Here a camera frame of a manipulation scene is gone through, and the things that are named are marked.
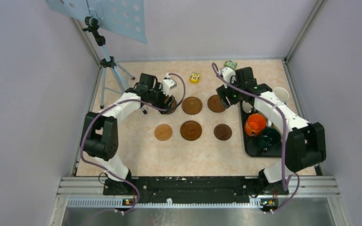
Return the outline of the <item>brown ridged wooden coaster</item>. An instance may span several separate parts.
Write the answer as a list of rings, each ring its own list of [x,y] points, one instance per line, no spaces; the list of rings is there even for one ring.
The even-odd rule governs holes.
[[[219,95],[212,95],[207,101],[208,108],[214,113],[222,113],[226,110],[223,106]]]
[[[175,98],[166,98],[165,99],[165,107],[166,107],[166,111],[164,112],[164,114],[166,115],[170,115],[172,113],[175,112],[176,107],[177,107],[177,100]]]
[[[182,102],[182,110],[188,115],[198,114],[202,108],[202,101],[197,97],[188,97]]]

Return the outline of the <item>dark walnut coaster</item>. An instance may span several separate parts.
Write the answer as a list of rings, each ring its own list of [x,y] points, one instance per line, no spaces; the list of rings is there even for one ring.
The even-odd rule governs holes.
[[[226,124],[219,124],[214,128],[214,136],[221,141],[229,140],[232,137],[232,129]]]

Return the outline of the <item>black serving tray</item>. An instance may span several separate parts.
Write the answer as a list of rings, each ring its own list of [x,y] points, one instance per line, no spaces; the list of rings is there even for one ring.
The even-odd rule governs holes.
[[[244,125],[245,125],[245,122],[248,119],[249,115],[258,113],[258,114],[261,114],[264,116],[264,114],[257,110],[253,110],[251,113],[247,114],[247,113],[243,112],[243,110],[241,108],[241,103],[242,103],[242,101],[240,102],[239,106],[240,106],[240,113],[241,113],[241,127],[242,127],[242,133],[243,133],[243,142],[244,142],[245,152],[250,157],[262,157],[262,158],[279,158],[279,157],[281,157],[281,150],[282,150],[281,143],[277,147],[275,147],[271,150],[268,150],[265,153],[262,153],[259,150],[258,145],[257,145],[257,139],[260,136],[260,134],[257,137],[250,137],[245,133]],[[281,134],[281,142],[282,142],[281,130],[274,123],[272,125],[272,128],[276,129]]]

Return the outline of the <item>clear glass mug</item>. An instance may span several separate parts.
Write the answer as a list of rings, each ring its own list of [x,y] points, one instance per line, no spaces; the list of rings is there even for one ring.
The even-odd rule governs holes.
[[[245,101],[242,101],[241,108],[242,108],[243,112],[245,112],[247,114],[251,113],[254,110],[254,107],[249,102],[245,102]]]

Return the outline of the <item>light wooden coaster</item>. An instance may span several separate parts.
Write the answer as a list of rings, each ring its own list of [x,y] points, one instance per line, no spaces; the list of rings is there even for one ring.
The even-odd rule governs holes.
[[[161,124],[155,128],[154,136],[159,141],[169,140],[173,135],[173,130],[168,124]]]

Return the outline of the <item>light blue mug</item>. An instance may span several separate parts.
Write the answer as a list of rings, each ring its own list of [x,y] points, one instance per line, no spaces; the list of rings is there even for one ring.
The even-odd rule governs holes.
[[[286,102],[289,100],[290,98],[290,94],[289,92],[285,89],[285,88],[282,88],[282,87],[275,87],[273,89],[273,92],[275,94],[275,96],[283,103],[286,104]]]

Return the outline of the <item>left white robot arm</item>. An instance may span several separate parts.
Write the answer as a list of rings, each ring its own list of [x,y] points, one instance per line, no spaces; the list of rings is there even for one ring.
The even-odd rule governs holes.
[[[143,106],[156,109],[161,114],[175,110],[177,106],[173,103],[176,100],[171,95],[177,86],[174,76],[174,73],[167,73],[159,81],[154,75],[142,73],[140,80],[112,105],[97,113],[88,112],[85,116],[80,149],[82,154],[86,153],[95,162],[86,160],[84,156],[81,159],[103,169],[109,179],[115,181],[114,188],[120,194],[128,194],[132,190],[132,181],[128,179],[130,170],[117,155],[118,125]]]

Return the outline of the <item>dark brown ridged coaster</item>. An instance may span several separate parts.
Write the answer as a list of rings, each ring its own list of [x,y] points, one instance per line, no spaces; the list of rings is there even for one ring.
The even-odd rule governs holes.
[[[202,127],[197,121],[186,121],[180,127],[180,134],[187,141],[195,141],[201,137]]]

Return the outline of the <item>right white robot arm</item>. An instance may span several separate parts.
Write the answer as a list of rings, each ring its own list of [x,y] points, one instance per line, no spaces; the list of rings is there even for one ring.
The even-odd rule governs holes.
[[[261,193],[270,194],[277,182],[287,186],[288,176],[326,160],[324,126],[289,109],[270,86],[257,83],[251,67],[219,69],[212,63],[212,69],[223,82],[216,92],[225,108],[247,102],[280,130],[281,159],[259,172],[257,187]]]

